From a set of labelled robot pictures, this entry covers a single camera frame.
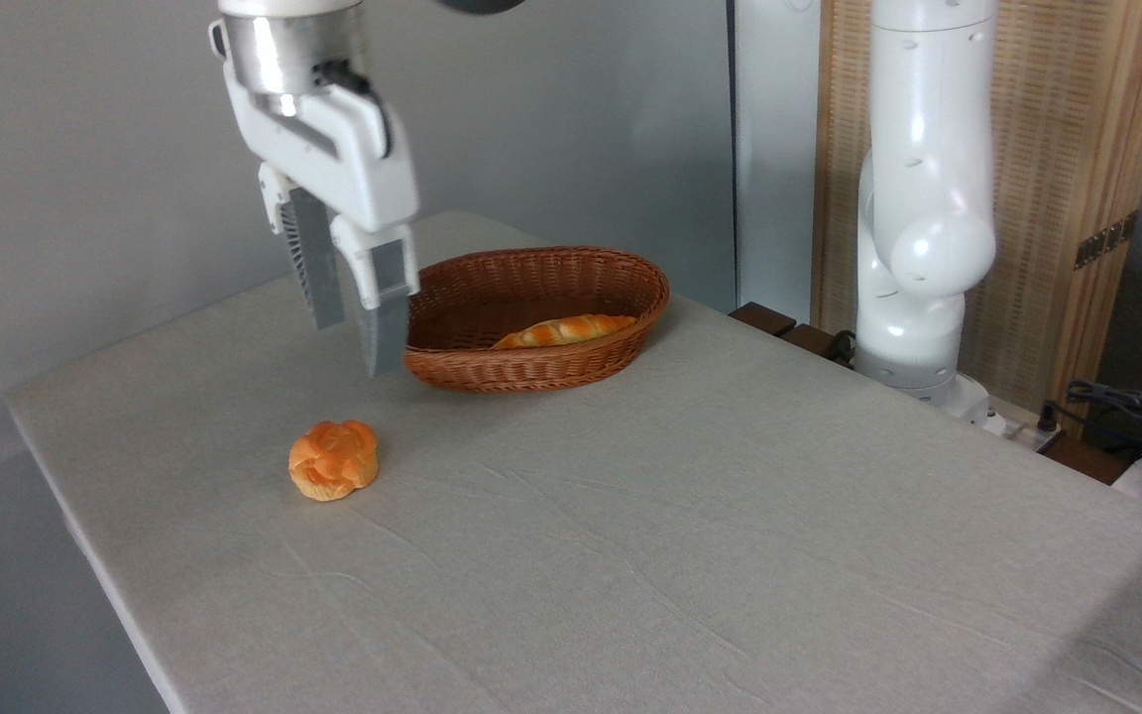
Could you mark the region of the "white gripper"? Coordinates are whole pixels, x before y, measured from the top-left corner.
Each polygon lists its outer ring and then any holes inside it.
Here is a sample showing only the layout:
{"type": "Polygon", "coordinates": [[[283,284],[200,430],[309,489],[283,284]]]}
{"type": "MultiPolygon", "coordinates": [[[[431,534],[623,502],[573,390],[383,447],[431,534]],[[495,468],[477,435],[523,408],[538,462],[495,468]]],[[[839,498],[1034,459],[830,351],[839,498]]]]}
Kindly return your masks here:
{"type": "Polygon", "coordinates": [[[276,117],[254,103],[231,61],[223,77],[242,139],[264,162],[258,180],[270,226],[286,240],[313,324],[345,319],[335,247],[355,284],[368,375],[399,370],[409,303],[420,291],[407,225],[418,191],[404,126],[339,85],[299,96],[297,117],[276,117]],[[340,212],[330,227],[325,204],[340,212]]]}

